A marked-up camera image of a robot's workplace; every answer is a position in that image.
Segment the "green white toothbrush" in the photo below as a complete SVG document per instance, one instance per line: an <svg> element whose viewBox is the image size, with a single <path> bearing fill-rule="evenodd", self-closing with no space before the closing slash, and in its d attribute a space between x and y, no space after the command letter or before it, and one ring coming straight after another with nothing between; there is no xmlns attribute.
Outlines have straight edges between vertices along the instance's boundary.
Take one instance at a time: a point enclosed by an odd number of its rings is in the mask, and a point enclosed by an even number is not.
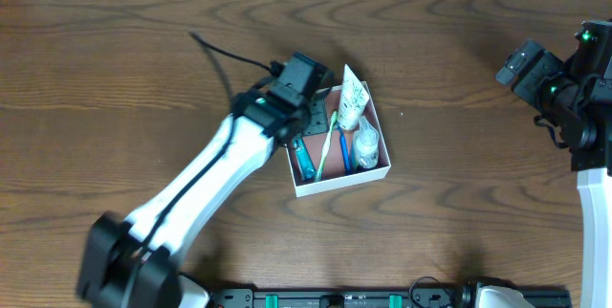
<svg viewBox="0 0 612 308"><path fill-rule="evenodd" d="M330 148L331 148L331 141L332 141L332 136L334 133L334 130L336 128L337 122L338 122L338 111L334 110L331 114L330 120L329 120L329 130L325 136L322 148L321 148L321 156L320 156L320 160L319 160L319 166L317 168L317 174L315 177L315 181L316 182L320 182L323 176L323 171L324 171L324 167L325 167L325 162L327 159L327 156L329 154Z"/></svg>

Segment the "white patterned lotion tube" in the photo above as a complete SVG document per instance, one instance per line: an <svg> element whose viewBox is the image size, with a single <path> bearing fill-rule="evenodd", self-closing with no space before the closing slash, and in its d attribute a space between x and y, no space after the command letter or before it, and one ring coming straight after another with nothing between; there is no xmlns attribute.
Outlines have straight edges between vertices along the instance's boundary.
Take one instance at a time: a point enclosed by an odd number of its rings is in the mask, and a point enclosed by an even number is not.
<svg viewBox="0 0 612 308"><path fill-rule="evenodd" d="M339 127L344 131L354 130L369 100L366 88L353 70L345 64L339 98Z"/></svg>

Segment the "Colgate toothpaste tube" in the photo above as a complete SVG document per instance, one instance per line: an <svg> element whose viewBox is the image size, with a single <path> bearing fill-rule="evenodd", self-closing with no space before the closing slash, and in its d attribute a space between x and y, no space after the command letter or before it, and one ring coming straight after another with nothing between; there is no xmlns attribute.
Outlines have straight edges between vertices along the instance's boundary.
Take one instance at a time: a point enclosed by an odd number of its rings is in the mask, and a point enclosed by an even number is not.
<svg viewBox="0 0 612 308"><path fill-rule="evenodd" d="M315 166L301 136L296 136L293 139L293 148L297 159L301 180L308 181L314 179L317 171L315 170Z"/></svg>

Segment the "clear spray bottle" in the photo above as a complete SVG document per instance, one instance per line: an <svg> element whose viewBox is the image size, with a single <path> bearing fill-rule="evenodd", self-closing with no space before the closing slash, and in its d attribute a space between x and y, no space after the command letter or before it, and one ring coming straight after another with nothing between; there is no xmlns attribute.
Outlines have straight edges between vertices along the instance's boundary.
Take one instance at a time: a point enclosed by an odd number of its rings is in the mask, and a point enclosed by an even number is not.
<svg viewBox="0 0 612 308"><path fill-rule="evenodd" d="M366 116L359 118L359 129L353 135L352 167L372 169L379 160L379 132Z"/></svg>

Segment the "blue disposable razor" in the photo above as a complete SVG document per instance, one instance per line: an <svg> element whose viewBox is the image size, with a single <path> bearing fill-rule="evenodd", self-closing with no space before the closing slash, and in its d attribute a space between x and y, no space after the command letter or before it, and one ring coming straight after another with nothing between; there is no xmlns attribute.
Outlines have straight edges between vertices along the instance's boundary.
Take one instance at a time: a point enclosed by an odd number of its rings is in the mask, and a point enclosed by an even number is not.
<svg viewBox="0 0 612 308"><path fill-rule="evenodd" d="M351 168L347 141L346 141L346 138L344 136L342 129L339 126L336 127L336 130L339 132L339 146L340 146L340 151L341 151L341 156L342 156L342 161L343 161L344 173L346 175L350 175L352 173L352 168Z"/></svg>

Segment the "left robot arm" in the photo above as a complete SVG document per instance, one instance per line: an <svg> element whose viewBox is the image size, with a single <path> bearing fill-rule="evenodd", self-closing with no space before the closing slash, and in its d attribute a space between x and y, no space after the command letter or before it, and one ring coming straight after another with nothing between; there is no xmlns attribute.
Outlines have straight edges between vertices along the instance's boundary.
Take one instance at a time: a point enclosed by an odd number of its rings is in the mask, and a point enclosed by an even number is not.
<svg viewBox="0 0 612 308"><path fill-rule="evenodd" d="M94 307L206 307L209 292L180 268L230 194L312 122L325 99L250 89L237 95L205 149L158 195L122 220L104 213L89 231L76 285Z"/></svg>

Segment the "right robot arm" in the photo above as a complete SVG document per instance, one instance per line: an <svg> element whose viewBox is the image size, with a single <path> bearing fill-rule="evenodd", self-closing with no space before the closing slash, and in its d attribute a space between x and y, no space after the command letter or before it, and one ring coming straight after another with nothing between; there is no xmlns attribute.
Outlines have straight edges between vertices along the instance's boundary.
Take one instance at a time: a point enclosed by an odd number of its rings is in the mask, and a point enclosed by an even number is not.
<svg viewBox="0 0 612 308"><path fill-rule="evenodd" d="M537 111L535 125L571 154L582 209L583 307L611 304L611 23L588 20L561 60L532 39L495 78Z"/></svg>

